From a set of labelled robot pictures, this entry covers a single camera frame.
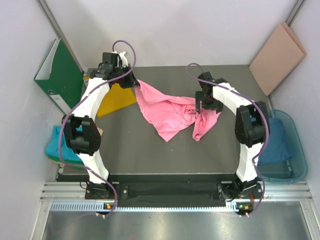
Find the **pink t shirt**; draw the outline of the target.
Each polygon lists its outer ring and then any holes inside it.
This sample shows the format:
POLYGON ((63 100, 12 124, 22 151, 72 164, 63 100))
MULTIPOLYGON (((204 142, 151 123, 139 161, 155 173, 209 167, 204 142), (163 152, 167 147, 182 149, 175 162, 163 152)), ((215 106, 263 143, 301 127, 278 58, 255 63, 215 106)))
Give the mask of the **pink t shirt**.
POLYGON ((192 138, 198 142, 218 122, 220 113, 215 110, 196 112, 195 98, 166 95, 142 80, 138 82, 140 86, 134 91, 140 112, 165 142, 191 125, 192 138))

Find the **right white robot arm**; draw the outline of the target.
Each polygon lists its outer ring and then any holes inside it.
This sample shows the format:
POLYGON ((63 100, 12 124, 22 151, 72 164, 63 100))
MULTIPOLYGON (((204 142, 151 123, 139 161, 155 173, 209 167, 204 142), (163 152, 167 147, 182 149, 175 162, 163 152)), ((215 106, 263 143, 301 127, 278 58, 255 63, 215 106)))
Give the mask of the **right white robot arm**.
POLYGON ((195 93, 195 110, 220 113, 227 107, 235 115, 234 133, 240 143, 239 164, 233 192, 245 198, 257 180, 258 155, 270 134, 268 110, 265 102, 253 101, 240 94, 224 78, 214 79, 210 72, 198 76, 201 91, 195 93))

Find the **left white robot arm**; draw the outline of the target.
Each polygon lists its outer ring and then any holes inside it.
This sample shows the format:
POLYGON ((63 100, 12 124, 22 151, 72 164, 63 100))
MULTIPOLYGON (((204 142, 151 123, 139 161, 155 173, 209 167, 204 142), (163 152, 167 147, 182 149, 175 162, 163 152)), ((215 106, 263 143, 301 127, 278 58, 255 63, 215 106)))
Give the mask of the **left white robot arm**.
POLYGON ((123 89, 140 86, 132 70, 126 52, 104 52, 102 62, 89 75, 80 102, 62 118, 61 131, 67 147, 82 160, 89 174, 89 181, 97 184, 97 194, 105 199, 113 194, 114 187, 107 182, 109 171, 104 166, 99 151, 101 134, 95 118, 112 85, 119 84, 123 89))

